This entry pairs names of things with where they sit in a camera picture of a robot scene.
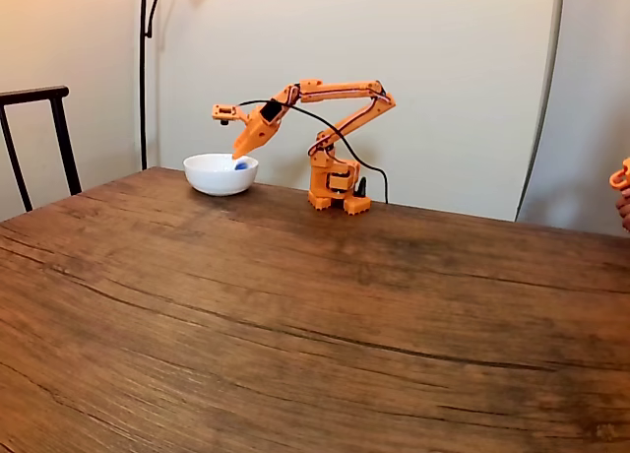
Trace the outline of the person's hand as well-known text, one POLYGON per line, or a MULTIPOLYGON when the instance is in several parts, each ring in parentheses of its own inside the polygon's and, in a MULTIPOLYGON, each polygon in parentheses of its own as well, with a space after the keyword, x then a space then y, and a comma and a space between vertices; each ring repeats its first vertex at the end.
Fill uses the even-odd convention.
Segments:
POLYGON ((626 231, 630 231, 630 188, 623 189, 620 197, 616 202, 616 209, 621 219, 622 227, 626 231))

